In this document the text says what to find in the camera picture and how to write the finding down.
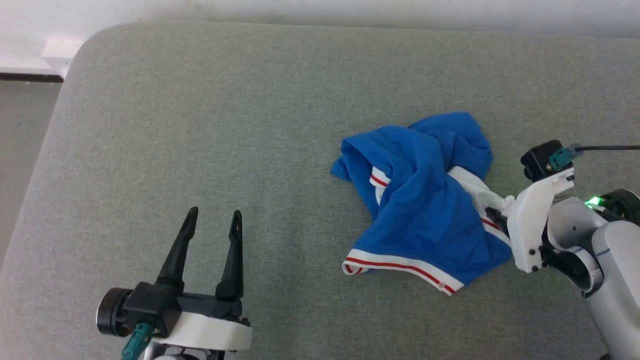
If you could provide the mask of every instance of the gray upholstered sofa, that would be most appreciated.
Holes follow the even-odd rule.
[[[63,85],[0,275],[10,359],[116,359],[105,291],[151,281],[200,207],[185,273],[212,293],[244,213],[251,359],[592,359],[577,289],[512,263],[448,297],[416,276],[349,277],[370,219],[329,174],[343,137],[469,111],[492,144],[487,183],[527,185],[533,145],[640,139],[640,42],[359,28],[159,22],[80,50]],[[594,153],[580,196],[640,190],[636,153]]]

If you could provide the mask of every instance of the cable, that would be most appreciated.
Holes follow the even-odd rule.
[[[605,146],[580,146],[576,151],[587,150],[640,150],[640,145],[605,145]]]

